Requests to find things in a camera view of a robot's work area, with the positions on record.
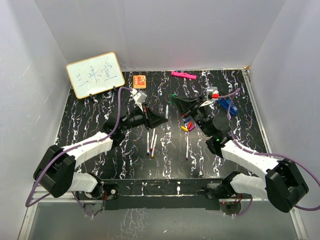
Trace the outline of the green pen cap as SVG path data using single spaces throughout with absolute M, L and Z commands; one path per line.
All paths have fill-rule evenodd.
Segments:
M 170 98 L 171 104 L 174 104 L 174 103 L 175 103 L 175 98 L 176 98 L 176 94 L 173 93 L 173 94 L 171 95 L 171 98 Z

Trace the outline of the white pen green end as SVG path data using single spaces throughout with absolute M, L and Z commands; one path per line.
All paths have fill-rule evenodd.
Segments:
M 168 116 L 169 116 L 169 105 L 167 104 L 166 107 L 165 107 L 165 118 L 167 120 L 167 122 L 165 123 L 165 133 L 167 133 L 168 131 Z

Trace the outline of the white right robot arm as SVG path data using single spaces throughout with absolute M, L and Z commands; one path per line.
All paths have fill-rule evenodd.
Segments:
M 180 115 L 191 117 L 205 136 L 210 152 L 232 161 L 250 172 L 252 176 L 233 171 L 211 192 L 218 198 L 233 199 L 247 194 L 267 199 L 279 211 L 288 213 L 309 192 L 309 187 L 297 165 L 287 158 L 280 160 L 260 155 L 252 149 L 235 144 L 230 132 L 229 119 L 224 114 L 211 115 L 204 105 L 205 97 L 171 97 Z

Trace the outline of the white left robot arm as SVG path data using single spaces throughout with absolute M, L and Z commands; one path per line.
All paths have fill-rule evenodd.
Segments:
M 50 146 L 36 168 L 33 179 L 53 197 L 59 198 L 67 192 L 84 192 L 97 200 L 103 195 L 102 180 L 90 173 L 78 173 L 76 168 L 93 157 L 119 146 L 125 132 L 145 126 L 154 129 L 168 120 L 144 105 L 120 118 L 110 116 L 95 135 L 72 145 Z

